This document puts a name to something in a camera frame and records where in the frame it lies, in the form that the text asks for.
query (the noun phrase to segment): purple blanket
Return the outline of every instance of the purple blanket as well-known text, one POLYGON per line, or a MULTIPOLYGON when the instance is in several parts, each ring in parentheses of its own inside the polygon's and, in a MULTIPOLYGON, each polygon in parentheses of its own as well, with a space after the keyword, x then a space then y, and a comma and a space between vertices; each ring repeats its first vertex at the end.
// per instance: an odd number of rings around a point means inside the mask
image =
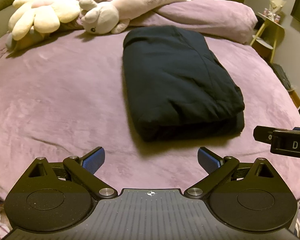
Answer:
MULTIPOLYGON (((186 10, 186 3, 172 4, 136 22, 182 25, 242 43, 256 22, 250 8, 235 2, 191 3, 193 10, 186 10)), ((267 158, 300 198, 300 159, 272 155, 269 145, 252 136, 257 125, 300 127, 300 115, 287 91, 253 48, 206 38, 242 89, 246 125, 239 137, 146 143, 131 122, 122 82, 122 42, 127 32, 104 36, 90 36, 83 30, 58 33, 40 46, 12 55, 5 51, 5 37, 0 39, 2 198, 34 158, 60 162, 97 146, 104 147, 106 161, 96 175, 119 192, 124 187, 185 190, 207 175, 196 157, 198 148, 206 146, 241 162, 267 158)))

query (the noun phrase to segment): plush toy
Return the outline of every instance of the plush toy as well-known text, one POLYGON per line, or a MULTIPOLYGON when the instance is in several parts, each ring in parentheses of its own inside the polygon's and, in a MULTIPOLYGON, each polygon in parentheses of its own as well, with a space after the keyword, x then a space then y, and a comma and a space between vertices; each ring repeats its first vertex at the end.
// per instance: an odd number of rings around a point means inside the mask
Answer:
POLYGON ((24 49, 45 39, 80 14, 77 0, 15 0, 17 10, 8 24, 10 34, 6 45, 9 50, 24 49))
POLYGON ((80 0, 81 18, 84 29, 91 34, 120 33, 130 20, 152 9, 190 0, 112 0, 96 3, 94 0, 80 0))

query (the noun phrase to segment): black garment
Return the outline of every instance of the black garment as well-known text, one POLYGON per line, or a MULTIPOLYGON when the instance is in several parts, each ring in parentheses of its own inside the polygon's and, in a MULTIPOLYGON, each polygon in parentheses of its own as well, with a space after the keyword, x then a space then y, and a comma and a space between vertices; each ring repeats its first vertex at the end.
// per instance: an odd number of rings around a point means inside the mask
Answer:
POLYGON ((129 109, 145 141, 243 130, 241 90, 200 33, 174 26, 136 28, 123 47, 129 109))

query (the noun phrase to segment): white flower plush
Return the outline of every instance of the white flower plush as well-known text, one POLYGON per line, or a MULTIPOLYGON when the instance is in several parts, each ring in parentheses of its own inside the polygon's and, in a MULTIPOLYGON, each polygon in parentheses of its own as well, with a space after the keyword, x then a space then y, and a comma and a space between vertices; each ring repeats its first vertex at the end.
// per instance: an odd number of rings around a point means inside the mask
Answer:
POLYGON ((30 30, 45 37, 69 23, 80 14, 77 0, 15 0, 12 4, 17 10, 9 20, 12 39, 20 41, 30 30))

